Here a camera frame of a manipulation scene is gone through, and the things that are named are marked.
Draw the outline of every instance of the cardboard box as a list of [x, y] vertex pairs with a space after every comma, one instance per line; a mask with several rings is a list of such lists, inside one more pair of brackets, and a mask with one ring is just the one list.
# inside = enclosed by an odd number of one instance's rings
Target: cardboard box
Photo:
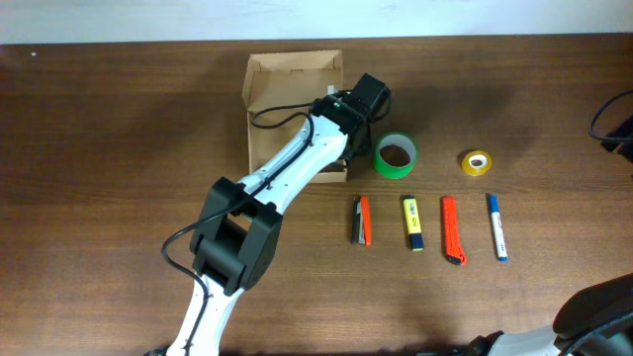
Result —
[[[311, 103], [327, 94], [327, 87], [343, 89], [343, 54], [340, 50], [252, 54], [246, 66], [242, 99], [248, 118], [248, 162], [250, 173], [259, 169], [297, 134], [305, 119], [298, 117], [273, 130], [250, 124], [254, 113], [270, 107]], [[264, 125], [279, 123], [291, 114], [306, 110], [289, 109], [257, 118]], [[311, 183], [344, 182], [347, 168], [325, 167]]]

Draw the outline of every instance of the marker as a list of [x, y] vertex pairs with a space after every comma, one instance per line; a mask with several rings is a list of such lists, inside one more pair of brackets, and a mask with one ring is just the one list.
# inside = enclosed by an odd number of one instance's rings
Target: marker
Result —
[[503, 230], [501, 229], [501, 216], [498, 213], [497, 197], [493, 194], [489, 195], [491, 205], [491, 219], [493, 220], [493, 231], [495, 232], [495, 244], [497, 245], [497, 256], [501, 262], [507, 261], [507, 250], [505, 250], [505, 241], [503, 241]]
[[408, 237], [411, 239], [411, 249], [413, 251], [421, 251], [424, 249], [424, 241], [422, 240], [422, 229], [415, 197], [405, 196], [404, 205], [405, 216], [407, 217]]

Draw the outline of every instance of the wooden table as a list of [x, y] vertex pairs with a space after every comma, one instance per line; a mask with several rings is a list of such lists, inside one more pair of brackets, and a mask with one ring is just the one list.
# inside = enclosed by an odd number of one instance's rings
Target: wooden table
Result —
[[[3, 46], [0, 353], [138, 355], [176, 336], [192, 281], [159, 253], [211, 185], [247, 173], [252, 52], [342, 48], [346, 85], [394, 92], [375, 136], [403, 131], [420, 160], [388, 181], [369, 158], [287, 211], [275, 260], [237, 303], [223, 349], [319, 353], [464, 344], [553, 321], [574, 292], [631, 272], [633, 165], [588, 121], [633, 84], [633, 37], [466, 37], [314, 42]], [[633, 111], [619, 103], [606, 131]], [[494, 160], [485, 176], [457, 163]], [[496, 260], [496, 193], [509, 262]], [[349, 244], [353, 197], [375, 244]], [[426, 248], [407, 249], [415, 194]], [[441, 253], [439, 199], [457, 200], [468, 264]], [[187, 241], [174, 258], [190, 264]]]

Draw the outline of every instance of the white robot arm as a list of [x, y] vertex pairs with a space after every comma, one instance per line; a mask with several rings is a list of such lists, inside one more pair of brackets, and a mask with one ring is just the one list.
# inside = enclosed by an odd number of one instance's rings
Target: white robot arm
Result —
[[[167, 239], [167, 262], [196, 280], [191, 304], [174, 343], [154, 354], [168, 356], [217, 355], [220, 338], [235, 302], [253, 287], [275, 253], [283, 214], [293, 199], [325, 166], [338, 159], [349, 161], [371, 149], [369, 125], [391, 92], [375, 77], [365, 74], [350, 92], [315, 100], [297, 135], [268, 163], [237, 184], [221, 178], [211, 189], [201, 219]], [[255, 115], [268, 112], [271, 108]], [[279, 125], [262, 127], [273, 129]], [[244, 215], [245, 230], [227, 218]], [[167, 247], [194, 230], [190, 249], [195, 274], [171, 260]]]

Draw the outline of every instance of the box flap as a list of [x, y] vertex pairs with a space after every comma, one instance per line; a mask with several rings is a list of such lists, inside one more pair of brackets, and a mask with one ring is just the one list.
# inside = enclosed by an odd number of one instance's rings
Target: box flap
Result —
[[252, 54], [246, 67], [242, 100], [250, 112], [311, 103], [323, 97], [329, 85], [342, 89], [340, 50]]

